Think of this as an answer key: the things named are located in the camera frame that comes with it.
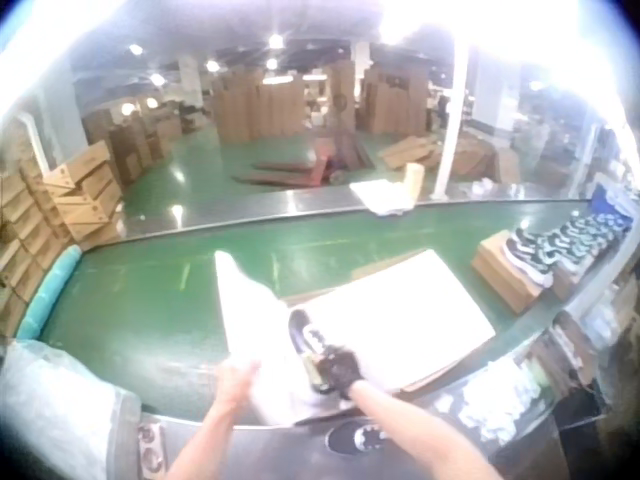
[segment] white sole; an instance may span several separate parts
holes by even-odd
[[[506,245],[502,246],[502,251],[504,252],[505,257],[507,257],[507,260],[509,260],[509,262],[511,262],[511,264],[518,270],[523,271],[531,280],[533,280],[534,283],[544,288],[549,288],[553,285],[553,273],[549,272],[546,275],[540,273],[528,263],[514,257]]]

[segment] green conveyor belt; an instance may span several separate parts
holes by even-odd
[[[510,335],[517,319],[470,267],[478,243],[523,218],[533,230],[555,225],[581,206],[485,203],[420,207],[394,218],[332,214],[106,247],[82,259],[41,339],[139,394],[149,411],[200,420],[213,398],[211,367],[226,354],[216,250],[230,252],[251,277],[289,296],[345,283],[353,269],[371,262],[433,248],[498,333]],[[557,309],[552,296],[542,302],[527,322]]]

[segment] factory floor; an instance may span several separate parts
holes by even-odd
[[[401,174],[390,171],[376,155],[378,150],[399,138],[367,133],[358,133],[358,137],[375,168],[351,172],[347,175],[348,181],[399,179]],[[170,158],[129,187],[125,196],[127,215],[151,218],[173,205],[232,202],[238,196],[284,190],[283,187],[239,183],[232,176],[252,172],[252,164],[256,162],[312,161],[315,156],[311,141],[307,135],[298,135],[222,146],[213,128],[186,135],[173,144]]]
[[[394,141],[361,138],[370,153]],[[229,175],[248,170],[257,160],[295,160],[307,145],[300,137],[220,148],[213,131],[198,132],[178,142],[165,165],[131,187],[126,210],[130,216],[150,217],[177,203],[233,201],[272,190],[236,184]],[[380,174],[386,172],[369,170],[362,177]],[[482,239],[523,218],[533,229],[545,228],[581,207],[576,202],[498,202],[418,207],[393,218],[369,212],[330,214],[108,246],[83,257],[41,340],[75,356],[100,378],[138,394],[146,411],[201,420],[214,396],[213,366],[227,354],[216,250],[231,253],[248,275],[287,297],[341,285],[353,269],[369,263],[432,248],[498,334],[524,340],[549,321],[559,301],[543,296],[526,319],[517,319],[472,270],[475,249]],[[428,316],[429,305],[424,309]],[[516,331],[516,325],[526,329]]]

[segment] white object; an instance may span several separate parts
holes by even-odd
[[[262,361],[252,401],[268,424],[291,424],[340,408],[315,393],[291,344],[289,309],[248,278],[231,255],[215,253],[229,351]],[[495,331],[432,251],[338,287],[304,308],[332,344],[358,357],[363,375],[397,391],[455,363]]]
[[[371,180],[351,183],[349,188],[376,215],[400,215],[414,207],[414,201],[403,183]]]

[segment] white pillar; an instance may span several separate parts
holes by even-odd
[[[202,108],[202,84],[200,83],[200,68],[198,60],[190,55],[178,58],[180,82],[185,94],[185,102],[197,108]]]
[[[351,60],[356,66],[356,88],[354,95],[360,97],[360,80],[364,78],[364,71],[371,66],[371,51],[369,42],[351,43]]]
[[[520,100],[520,64],[481,52],[469,127],[494,139],[511,138]]]
[[[447,133],[442,147],[442,158],[438,167],[436,185],[433,187],[431,198],[446,198],[447,184],[451,176],[453,157],[456,153],[458,134],[462,122],[462,109],[464,107],[464,97],[467,84],[467,68],[469,66],[469,41],[460,32],[455,35],[455,58],[453,64],[453,87],[451,89],[451,103],[449,104],[449,121],[447,122]]]
[[[66,58],[58,60],[46,71],[35,93],[40,107],[40,138],[48,144],[47,154],[53,157],[50,162],[61,165],[89,146],[76,102],[73,74]]]

